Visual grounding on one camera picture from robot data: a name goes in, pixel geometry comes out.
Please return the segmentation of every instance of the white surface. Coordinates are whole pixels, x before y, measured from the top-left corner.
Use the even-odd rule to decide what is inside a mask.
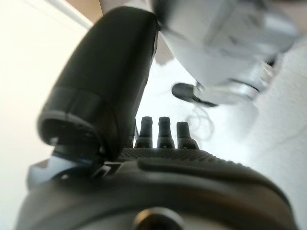
[[[36,119],[86,30],[42,0],[0,0],[0,230],[10,230],[30,164],[52,148]]]
[[[13,226],[26,195],[28,166],[51,153],[52,148],[38,139],[36,118],[85,33],[55,9],[41,7],[43,11],[10,0],[0,8],[0,230]],[[273,179],[291,199],[301,229],[307,229],[306,63],[307,38],[289,53],[284,69],[255,106],[211,109],[171,95],[175,82],[194,82],[177,61],[163,67],[154,63],[138,125],[142,116],[152,116],[157,137],[159,117],[169,116],[176,141],[176,122],[189,121],[192,137],[201,149],[251,166]]]

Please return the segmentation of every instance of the black plastic housing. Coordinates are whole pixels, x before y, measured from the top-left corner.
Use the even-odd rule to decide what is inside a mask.
[[[109,160],[127,143],[155,54],[155,15],[120,7],[80,42],[38,119],[49,145],[99,142]]]

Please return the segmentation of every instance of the silver metal part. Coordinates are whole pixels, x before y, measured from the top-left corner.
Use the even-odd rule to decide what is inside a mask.
[[[297,27],[266,0],[148,4],[175,57],[204,86],[195,96],[211,103],[254,100],[274,78],[275,69],[267,63],[283,58],[280,54],[300,37]],[[233,81],[241,85],[233,86]]]

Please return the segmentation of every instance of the black device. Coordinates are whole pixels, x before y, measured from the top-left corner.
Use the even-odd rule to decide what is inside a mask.
[[[133,148],[157,33],[153,13],[120,7],[76,48],[38,120],[55,148],[29,170],[17,230],[298,229],[273,182],[199,150],[185,122],[176,149],[161,117],[153,149],[144,117]]]

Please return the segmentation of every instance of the black nozzle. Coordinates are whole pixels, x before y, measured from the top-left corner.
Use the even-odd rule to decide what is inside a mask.
[[[174,141],[171,133],[171,123],[169,117],[160,117],[159,119],[159,137],[157,143],[158,149],[174,149]]]
[[[178,149],[199,150],[198,145],[190,136],[189,124],[187,122],[177,123]]]
[[[135,148],[153,147],[153,119],[149,116],[142,118],[140,135],[135,143]]]

